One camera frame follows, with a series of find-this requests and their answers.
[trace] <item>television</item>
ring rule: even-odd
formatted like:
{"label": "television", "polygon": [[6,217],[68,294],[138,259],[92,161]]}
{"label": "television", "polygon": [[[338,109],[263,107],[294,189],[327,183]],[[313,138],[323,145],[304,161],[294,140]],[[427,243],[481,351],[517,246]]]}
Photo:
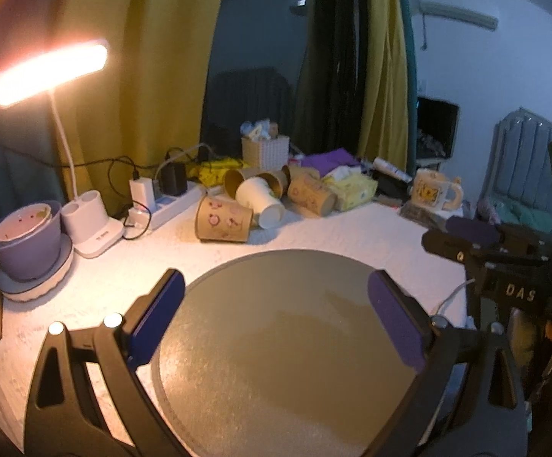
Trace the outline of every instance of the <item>television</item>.
{"label": "television", "polygon": [[460,107],[443,100],[418,97],[416,158],[448,160],[454,151]]}

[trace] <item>bed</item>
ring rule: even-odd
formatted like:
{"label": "bed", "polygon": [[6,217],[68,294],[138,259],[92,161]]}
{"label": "bed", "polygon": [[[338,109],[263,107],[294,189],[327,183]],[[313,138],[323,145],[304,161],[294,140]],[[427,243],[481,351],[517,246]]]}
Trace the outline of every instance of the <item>bed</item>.
{"label": "bed", "polygon": [[509,113],[494,131],[479,207],[491,206],[503,223],[552,236],[551,141],[549,120],[525,108]]}

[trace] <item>lamp light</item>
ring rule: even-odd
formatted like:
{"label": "lamp light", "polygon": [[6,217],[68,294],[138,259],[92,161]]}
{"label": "lamp light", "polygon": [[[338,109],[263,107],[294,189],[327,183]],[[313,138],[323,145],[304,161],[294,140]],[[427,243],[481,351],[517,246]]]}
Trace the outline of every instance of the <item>lamp light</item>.
{"label": "lamp light", "polygon": [[102,70],[107,62],[107,44],[89,41],[35,56],[0,73],[0,106],[8,108],[47,92],[65,154],[71,169],[73,201],[61,211],[62,220],[76,252],[96,257],[124,234],[122,222],[107,215],[100,193],[91,190],[79,196],[75,165],[61,117],[56,108],[54,88],[83,75]]}

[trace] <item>mug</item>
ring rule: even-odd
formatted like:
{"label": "mug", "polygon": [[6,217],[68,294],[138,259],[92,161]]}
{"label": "mug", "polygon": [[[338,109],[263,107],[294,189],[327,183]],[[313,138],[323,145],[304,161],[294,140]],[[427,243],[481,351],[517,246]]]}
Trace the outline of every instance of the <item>mug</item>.
{"label": "mug", "polygon": [[[453,190],[454,199],[447,195]],[[433,211],[455,211],[463,203],[463,189],[460,184],[452,182],[444,174],[434,170],[420,169],[415,173],[411,201],[418,206],[424,206]]]}

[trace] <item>white table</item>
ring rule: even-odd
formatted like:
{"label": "white table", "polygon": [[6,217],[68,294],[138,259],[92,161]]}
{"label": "white table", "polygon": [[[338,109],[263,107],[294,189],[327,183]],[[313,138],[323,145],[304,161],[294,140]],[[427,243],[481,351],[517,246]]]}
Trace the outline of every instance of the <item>white table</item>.
{"label": "white table", "polygon": [[[20,448],[26,397],[43,338],[51,322],[69,329],[96,326],[108,313],[124,313],[170,267],[187,283],[219,264],[265,250],[303,248],[329,251],[384,268],[430,313],[465,281],[464,268],[427,254],[420,244],[425,229],[376,203],[330,217],[303,219],[290,211],[283,225],[253,230],[248,244],[202,244],[194,235],[196,205],[138,241],[121,241],[96,259],[76,256],[64,282],[26,304],[4,302],[0,340],[0,426]],[[456,326],[466,321],[464,292],[445,312]],[[90,377],[105,419],[116,438],[130,442],[97,366]],[[149,366],[138,371],[156,403]]]}

